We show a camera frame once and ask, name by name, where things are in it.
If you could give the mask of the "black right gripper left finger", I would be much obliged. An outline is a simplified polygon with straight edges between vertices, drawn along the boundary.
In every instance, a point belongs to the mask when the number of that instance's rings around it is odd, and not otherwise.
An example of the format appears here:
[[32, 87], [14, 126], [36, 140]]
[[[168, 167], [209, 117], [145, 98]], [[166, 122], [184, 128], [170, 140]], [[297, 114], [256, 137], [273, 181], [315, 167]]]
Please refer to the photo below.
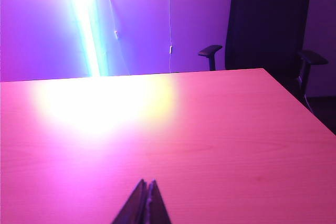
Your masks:
[[114, 218], [112, 224], [138, 224], [143, 222], [143, 212], [148, 195], [147, 183], [141, 179]]

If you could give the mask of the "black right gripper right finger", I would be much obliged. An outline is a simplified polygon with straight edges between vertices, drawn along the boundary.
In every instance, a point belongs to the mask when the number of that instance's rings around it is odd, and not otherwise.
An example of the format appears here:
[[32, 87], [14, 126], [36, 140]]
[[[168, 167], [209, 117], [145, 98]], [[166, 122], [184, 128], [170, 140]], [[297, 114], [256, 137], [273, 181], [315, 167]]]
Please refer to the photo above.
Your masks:
[[145, 202], [143, 223], [171, 224], [168, 211], [165, 207], [156, 180], [153, 180], [149, 184], [148, 194]]

